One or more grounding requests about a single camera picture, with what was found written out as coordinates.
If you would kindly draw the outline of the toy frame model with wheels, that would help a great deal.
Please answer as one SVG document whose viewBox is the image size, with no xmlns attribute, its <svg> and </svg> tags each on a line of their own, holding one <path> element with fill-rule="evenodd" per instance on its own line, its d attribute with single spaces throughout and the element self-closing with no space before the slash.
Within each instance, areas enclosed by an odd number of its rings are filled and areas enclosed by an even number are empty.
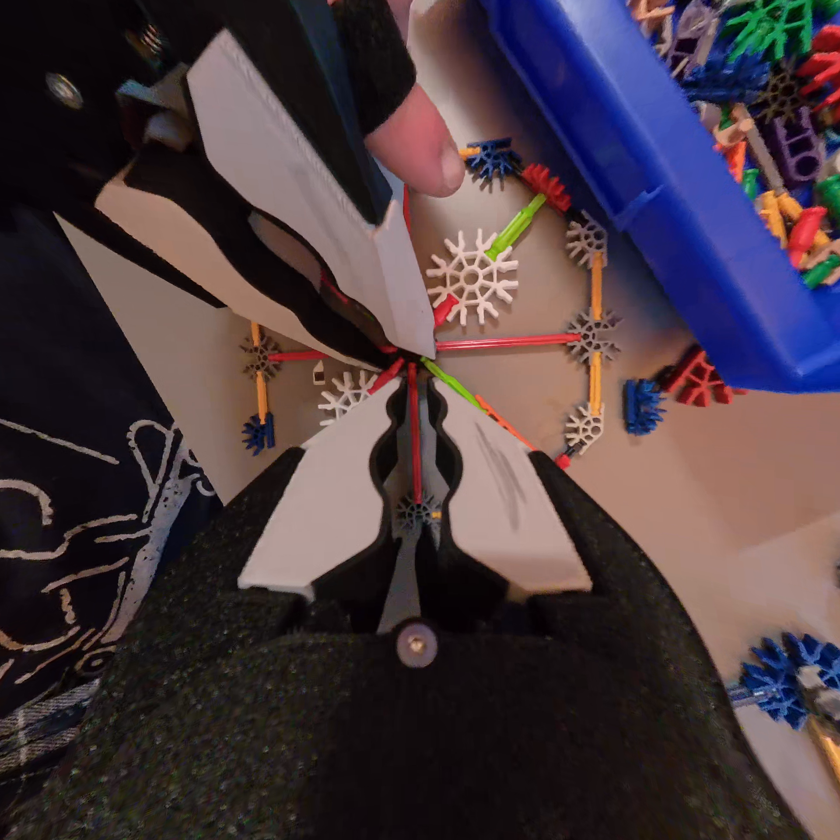
<svg viewBox="0 0 840 840">
<path fill-rule="evenodd" d="M 738 682 L 727 687 L 732 707 L 757 707 L 776 722 L 806 730 L 839 783 L 839 647 L 805 633 L 765 637 L 751 648 Z"/>
</svg>

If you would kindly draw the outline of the grey toy connector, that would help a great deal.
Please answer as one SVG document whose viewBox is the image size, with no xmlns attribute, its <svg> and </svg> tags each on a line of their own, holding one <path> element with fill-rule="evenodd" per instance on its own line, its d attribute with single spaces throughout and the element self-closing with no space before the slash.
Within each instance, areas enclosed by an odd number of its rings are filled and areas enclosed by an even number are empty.
<svg viewBox="0 0 840 840">
<path fill-rule="evenodd" d="M 404 496 L 395 509 L 396 532 L 406 536 L 425 527 L 438 528 L 439 524 L 429 521 L 430 512 L 437 509 L 441 510 L 440 503 L 428 494 L 424 493 L 420 500 L 416 500 L 412 495 Z"/>
</svg>

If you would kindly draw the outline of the colourful toy wheel model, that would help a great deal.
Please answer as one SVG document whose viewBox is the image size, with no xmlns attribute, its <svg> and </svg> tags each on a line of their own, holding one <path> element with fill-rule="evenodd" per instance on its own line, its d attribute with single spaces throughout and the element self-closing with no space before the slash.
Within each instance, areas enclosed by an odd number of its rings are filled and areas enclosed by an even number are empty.
<svg viewBox="0 0 840 840">
<path fill-rule="evenodd" d="M 590 305 L 574 316 L 564 333 L 437 343 L 438 351 L 491 346 L 567 346 L 587 371 L 589 391 L 587 401 L 574 409 L 565 425 L 565 450 L 555 462 L 566 469 L 573 457 L 582 455 L 603 434 L 603 364 L 618 351 L 606 334 L 614 330 L 621 319 L 605 311 L 603 306 L 603 270 L 608 263 L 607 233 L 592 215 L 573 205 L 564 184 L 558 176 L 551 174 L 547 166 L 524 164 L 512 148 L 510 138 L 470 143 L 459 153 L 469 173 L 483 183 L 490 185 L 497 178 L 503 184 L 505 178 L 512 175 L 528 188 L 532 200 L 500 233 L 485 237 L 479 230 L 471 247 L 467 246 L 463 232 L 458 233 L 456 242 L 445 240 L 448 255 L 444 258 L 434 255 L 434 268 L 426 273 L 428 279 L 439 280 L 437 286 L 427 289 L 437 326 L 454 319 L 466 326 L 470 313 L 476 315 L 479 326 L 484 326 L 487 316 L 498 318 L 494 300 L 512 303 L 511 291 L 518 289 L 518 281 L 508 275 L 518 270 L 518 262 L 511 258 L 511 252 L 542 207 L 552 208 L 565 219 L 568 256 L 589 272 Z"/>
</svg>

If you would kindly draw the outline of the red toy rod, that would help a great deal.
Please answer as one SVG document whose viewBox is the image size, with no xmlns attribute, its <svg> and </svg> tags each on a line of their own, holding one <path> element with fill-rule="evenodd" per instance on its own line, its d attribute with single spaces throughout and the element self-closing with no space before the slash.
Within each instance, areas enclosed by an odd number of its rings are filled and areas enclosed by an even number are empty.
<svg viewBox="0 0 840 840">
<path fill-rule="evenodd" d="M 407 366 L 407 403 L 410 427 L 410 444 L 412 460 L 412 496 L 413 503 L 420 505 L 424 501 L 424 480 L 422 460 L 421 420 L 419 412 L 419 391 L 417 381 L 417 364 L 410 362 Z"/>
</svg>

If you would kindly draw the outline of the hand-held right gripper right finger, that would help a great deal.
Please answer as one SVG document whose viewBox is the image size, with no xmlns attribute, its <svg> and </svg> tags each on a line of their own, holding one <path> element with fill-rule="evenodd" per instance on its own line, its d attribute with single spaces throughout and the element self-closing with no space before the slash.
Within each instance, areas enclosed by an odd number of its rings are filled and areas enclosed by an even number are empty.
<svg viewBox="0 0 840 840">
<path fill-rule="evenodd" d="M 589 592 L 592 579 L 532 450 L 438 379 L 428 384 L 427 410 L 455 548 L 520 594 Z"/>
</svg>

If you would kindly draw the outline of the plaid flannel shirt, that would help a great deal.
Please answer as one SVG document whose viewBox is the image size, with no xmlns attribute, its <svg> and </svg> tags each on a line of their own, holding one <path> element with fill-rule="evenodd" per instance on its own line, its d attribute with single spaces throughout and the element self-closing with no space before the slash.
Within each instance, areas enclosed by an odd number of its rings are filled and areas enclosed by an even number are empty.
<svg viewBox="0 0 840 840">
<path fill-rule="evenodd" d="M 18 708 L 1 720 L 1 777 L 32 770 L 38 761 L 65 749 L 98 693 L 101 679 Z"/>
</svg>

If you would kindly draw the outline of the red toy connector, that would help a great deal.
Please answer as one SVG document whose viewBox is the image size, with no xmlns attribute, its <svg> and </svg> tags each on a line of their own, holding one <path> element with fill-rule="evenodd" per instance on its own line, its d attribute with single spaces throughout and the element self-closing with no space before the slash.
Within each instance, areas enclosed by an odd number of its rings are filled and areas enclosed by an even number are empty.
<svg viewBox="0 0 840 840">
<path fill-rule="evenodd" d="M 730 405 L 736 396 L 748 393 L 723 381 L 707 353 L 696 343 L 677 364 L 667 369 L 658 384 L 660 391 L 672 396 L 677 403 L 696 407 L 708 407 L 713 403 Z"/>
</svg>

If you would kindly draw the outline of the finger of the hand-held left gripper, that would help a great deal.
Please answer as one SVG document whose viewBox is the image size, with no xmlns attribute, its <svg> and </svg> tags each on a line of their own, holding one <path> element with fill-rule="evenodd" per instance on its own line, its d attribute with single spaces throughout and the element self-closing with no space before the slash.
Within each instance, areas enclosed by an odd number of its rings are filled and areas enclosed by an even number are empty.
<svg viewBox="0 0 840 840">
<path fill-rule="evenodd" d="M 187 72 L 206 156 L 249 204 L 302 236 L 341 291 L 366 307 L 396 347 L 433 358 L 435 320 L 397 180 L 370 224 L 226 29 Z"/>
<path fill-rule="evenodd" d="M 202 176 L 160 178 L 153 167 L 141 174 L 151 175 L 154 187 L 173 186 L 175 197 L 130 185 L 127 170 L 115 176 L 96 208 L 122 231 L 247 320 L 371 371 L 394 361 L 260 239 L 240 200 L 205 191 Z"/>
</svg>

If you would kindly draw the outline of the blue plastic bin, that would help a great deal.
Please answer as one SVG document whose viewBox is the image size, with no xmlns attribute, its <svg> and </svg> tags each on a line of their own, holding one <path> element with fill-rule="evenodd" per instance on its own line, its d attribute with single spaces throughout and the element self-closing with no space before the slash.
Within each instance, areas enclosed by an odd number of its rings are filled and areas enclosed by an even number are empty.
<svg viewBox="0 0 840 840">
<path fill-rule="evenodd" d="M 838 290 L 774 245 L 623 2 L 484 1 L 489 30 L 723 378 L 839 390 Z"/>
</svg>

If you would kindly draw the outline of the black printed t-shirt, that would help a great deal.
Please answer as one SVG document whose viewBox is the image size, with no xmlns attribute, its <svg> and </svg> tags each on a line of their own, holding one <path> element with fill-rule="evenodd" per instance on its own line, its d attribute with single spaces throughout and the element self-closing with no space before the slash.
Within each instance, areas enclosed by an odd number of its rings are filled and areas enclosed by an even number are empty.
<svg viewBox="0 0 840 840">
<path fill-rule="evenodd" d="M 2 717 L 100 675 L 221 510 L 52 214 L 2 203 Z"/>
</svg>

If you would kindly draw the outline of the blue toy connector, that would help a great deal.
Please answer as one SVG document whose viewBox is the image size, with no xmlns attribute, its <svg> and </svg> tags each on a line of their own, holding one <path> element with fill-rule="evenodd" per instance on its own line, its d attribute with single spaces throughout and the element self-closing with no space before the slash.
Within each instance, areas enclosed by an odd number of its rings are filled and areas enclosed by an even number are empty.
<svg viewBox="0 0 840 840">
<path fill-rule="evenodd" d="M 626 432 L 643 437 L 653 433 L 665 419 L 665 395 L 649 379 L 626 380 L 623 387 L 623 422 Z"/>
</svg>

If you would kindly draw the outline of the person's left hand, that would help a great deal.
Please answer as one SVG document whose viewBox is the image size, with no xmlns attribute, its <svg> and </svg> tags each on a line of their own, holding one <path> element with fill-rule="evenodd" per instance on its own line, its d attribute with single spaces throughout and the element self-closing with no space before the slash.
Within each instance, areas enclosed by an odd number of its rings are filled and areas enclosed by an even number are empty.
<svg viewBox="0 0 840 840">
<path fill-rule="evenodd" d="M 411 2 L 358 2 L 356 107 L 367 150 L 417 192 L 452 196 L 466 168 L 408 52 Z"/>
</svg>

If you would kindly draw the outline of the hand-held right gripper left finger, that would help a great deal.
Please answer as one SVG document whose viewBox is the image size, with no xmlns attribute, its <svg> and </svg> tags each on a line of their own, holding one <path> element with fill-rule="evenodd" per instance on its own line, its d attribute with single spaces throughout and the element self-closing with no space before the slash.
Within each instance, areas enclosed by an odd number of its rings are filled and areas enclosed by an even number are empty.
<svg viewBox="0 0 840 840">
<path fill-rule="evenodd" d="M 318 581 L 389 534 L 384 484 L 391 469 L 381 469 L 377 455 L 398 428 L 393 401 L 402 391 L 402 380 L 388 382 L 303 444 L 238 576 L 239 589 L 313 601 Z"/>
</svg>

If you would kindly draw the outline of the pile of colourful toy pieces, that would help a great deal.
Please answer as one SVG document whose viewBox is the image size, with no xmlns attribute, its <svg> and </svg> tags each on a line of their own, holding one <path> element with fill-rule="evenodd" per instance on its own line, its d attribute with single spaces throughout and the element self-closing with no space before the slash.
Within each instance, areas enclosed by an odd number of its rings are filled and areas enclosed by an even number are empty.
<svg viewBox="0 0 840 840">
<path fill-rule="evenodd" d="M 839 2 L 625 1 L 811 291 L 839 281 Z"/>
</svg>

